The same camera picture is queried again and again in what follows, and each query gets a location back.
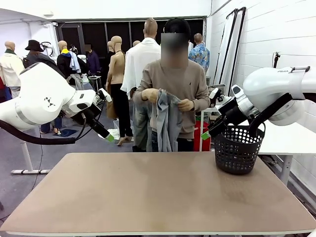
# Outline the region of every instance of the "blue shirt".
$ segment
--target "blue shirt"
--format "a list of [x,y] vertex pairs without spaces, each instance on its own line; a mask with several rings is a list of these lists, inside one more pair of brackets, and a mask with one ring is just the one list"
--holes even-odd
[[200,64],[203,67],[205,73],[207,72],[209,67],[209,50],[204,46],[203,43],[198,44],[191,50],[189,59]]

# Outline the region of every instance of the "beige mannequin torso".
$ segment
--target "beige mannequin torso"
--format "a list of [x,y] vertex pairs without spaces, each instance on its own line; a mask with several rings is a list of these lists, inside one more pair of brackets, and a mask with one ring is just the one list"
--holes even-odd
[[123,83],[124,70],[125,70],[124,53],[119,51],[111,57],[110,68],[111,68],[112,61],[114,65],[113,65],[113,71],[112,71],[111,84],[121,84]]
[[122,38],[119,36],[113,36],[110,44],[116,53],[110,60],[107,83],[122,84],[125,70],[125,54],[121,50]]

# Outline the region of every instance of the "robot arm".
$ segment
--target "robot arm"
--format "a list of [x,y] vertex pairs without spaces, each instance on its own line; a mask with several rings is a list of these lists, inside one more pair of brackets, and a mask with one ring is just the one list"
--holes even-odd
[[283,69],[262,68],[250,74],[243,89],[232,87],[234,97],[220,107],[221,116],[209,127],[216,136],[229,123],[238,125],[249,120],[249,133],[254,134],[266,120],[284,126],[297,121],[304,113],[303,100],[316,101],[316,71],[310,67]]
[[[6,127],[11,125],[20,131],[28,130],[51,122],[62,112],[79,124],[85,122],[102,137],[110,136],[95,118],[101,110],[93,103],[96,96],[93,90],[76,91],[62,76],[44,63],[36,63],[26,68],[20,74],[20,80],[19,97],[0,104],[0,127],[3,129],[7,130]],[[107,101],[112,100],[103,89],[100,90],[99,96]],[[20,137],[20,132],[17,134],[17,137],[24,140]],[[29,142],[41,144],[40,140],[34,142],[34,139],[31,139]]]

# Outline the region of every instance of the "hand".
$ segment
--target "hand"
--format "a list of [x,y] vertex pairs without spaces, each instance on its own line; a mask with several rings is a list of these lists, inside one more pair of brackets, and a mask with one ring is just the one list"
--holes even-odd
[[143,90],[142,92],[142,98],[143,100],[149,100],[151,103],[156,103],[157,102],[157,97],[158,97],[158,89],[154,88],[148,88]]
[[190,111],[194,108],[194,102],[192,100],[184,99],[178,103],[178,108],[182,112]]

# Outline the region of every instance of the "gray sweater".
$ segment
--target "gray sweater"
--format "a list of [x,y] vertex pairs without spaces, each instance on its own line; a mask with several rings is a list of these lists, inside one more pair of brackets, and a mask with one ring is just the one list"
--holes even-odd
[[[154,61],[143,70],[143,79],[133,96],[135,103],[144,102],[142,91],[147,88],[164,89],[180,100],[189,99],[194,102],[194,111],[183,112],[182,129],[179,134],[179,138],[193,139],[196,123],[195,111],[202,111],[210,104],[203,68],[191,60],[188,61],[185,69],[162,67],[160,60]],[[156,104],[153,104],[150,122],[153,130],[157,130],[156,111]]]

